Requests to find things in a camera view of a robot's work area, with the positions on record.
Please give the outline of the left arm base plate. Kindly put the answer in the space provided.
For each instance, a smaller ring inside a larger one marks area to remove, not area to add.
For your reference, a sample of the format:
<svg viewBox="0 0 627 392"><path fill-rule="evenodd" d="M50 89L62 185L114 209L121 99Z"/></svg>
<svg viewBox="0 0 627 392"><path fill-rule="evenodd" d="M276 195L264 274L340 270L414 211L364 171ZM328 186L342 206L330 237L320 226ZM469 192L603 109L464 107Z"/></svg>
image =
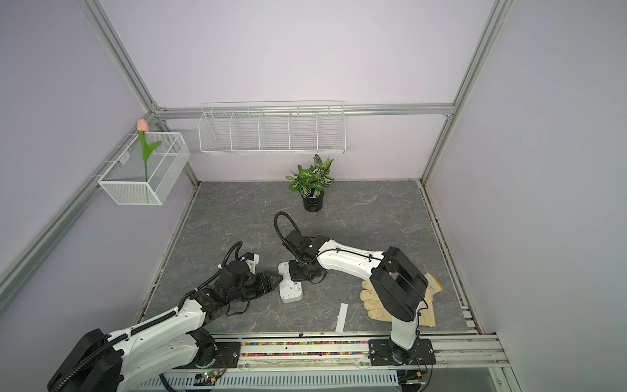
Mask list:
<svg viewBox="0 0 627 392"><path fill-rule="evenodd" d="M236 368L240 358L241 344L237 341L218 341L200 348L193 360L178 369L229 369Z"/></svg>

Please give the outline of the white battery cover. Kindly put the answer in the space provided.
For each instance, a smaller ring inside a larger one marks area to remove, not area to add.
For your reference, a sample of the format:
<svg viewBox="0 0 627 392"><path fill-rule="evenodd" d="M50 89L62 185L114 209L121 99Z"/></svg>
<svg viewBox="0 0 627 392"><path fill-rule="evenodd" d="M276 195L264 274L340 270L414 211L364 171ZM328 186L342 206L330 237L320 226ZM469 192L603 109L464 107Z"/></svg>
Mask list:
<svg viewBox="0 0 627 392"><path fill-rule="evenodd" d="M340 310L337 315L335 332L343 334L346 326L346 317L348 313L349 305L347 303L341 303Z"/></svg>

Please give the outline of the white alarm device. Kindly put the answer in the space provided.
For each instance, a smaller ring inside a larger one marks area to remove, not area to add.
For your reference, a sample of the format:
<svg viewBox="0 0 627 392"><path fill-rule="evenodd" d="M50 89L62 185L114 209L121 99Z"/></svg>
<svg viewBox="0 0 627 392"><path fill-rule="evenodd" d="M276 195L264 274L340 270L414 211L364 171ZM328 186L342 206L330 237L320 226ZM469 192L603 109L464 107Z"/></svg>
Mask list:
<svg viewBox="0 0 627 392"><path fill-rule="evenodd" d="M279 284L281 301L284 304L301 301L303 298L302 284L292 280L289 262L285 261L279 264L278 271L282 275L282 281Z"/></svg>

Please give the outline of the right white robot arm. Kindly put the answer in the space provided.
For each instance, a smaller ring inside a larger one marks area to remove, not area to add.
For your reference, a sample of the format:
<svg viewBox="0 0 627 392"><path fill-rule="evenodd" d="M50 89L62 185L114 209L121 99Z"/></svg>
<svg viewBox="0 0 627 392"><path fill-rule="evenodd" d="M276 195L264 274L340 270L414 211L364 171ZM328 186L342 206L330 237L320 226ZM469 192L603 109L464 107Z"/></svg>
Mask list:
<svg viewBox="0 0 627 392"><path fill-rule="evenodd" d="M392 316L394 348L411 349L418 339L419 318L428 308L428 279L399 248L384 252L352 248L325 236L305 236L286 212L274 215L274 229L294 258L287 262L285 282L312 283L330 271L339 271L372 284Z"/></svg>

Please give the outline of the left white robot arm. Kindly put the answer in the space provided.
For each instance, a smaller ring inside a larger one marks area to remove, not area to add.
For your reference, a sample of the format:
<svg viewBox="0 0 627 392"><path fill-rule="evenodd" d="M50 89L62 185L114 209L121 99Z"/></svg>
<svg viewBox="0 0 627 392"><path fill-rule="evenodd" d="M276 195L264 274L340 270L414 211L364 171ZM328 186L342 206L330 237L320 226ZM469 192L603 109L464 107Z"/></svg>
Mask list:
<svg viewBox="0 0 627 392"><path fill-rule="evenodd" d="M233 303L271 293L281 274L256 271L259 256L240 254L242 242L227 252L218 271L160 315L129 328L86 333L47 383L50 391L129 391L174 368L228 366L206 325L230 316Z"/></svg>

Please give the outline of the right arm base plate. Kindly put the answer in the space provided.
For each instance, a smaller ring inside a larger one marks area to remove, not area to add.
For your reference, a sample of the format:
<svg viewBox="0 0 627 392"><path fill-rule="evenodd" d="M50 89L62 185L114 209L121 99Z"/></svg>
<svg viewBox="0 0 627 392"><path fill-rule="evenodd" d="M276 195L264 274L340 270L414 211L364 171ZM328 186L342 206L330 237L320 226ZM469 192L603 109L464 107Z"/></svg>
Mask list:
<svg viewBox="0 0 627 392"><path fill-rule="evenodd" d="M433 365L436 363L432 342L417 338L410 349L403 349L390 338L368 341L368 357L373 366Z"/></svg>

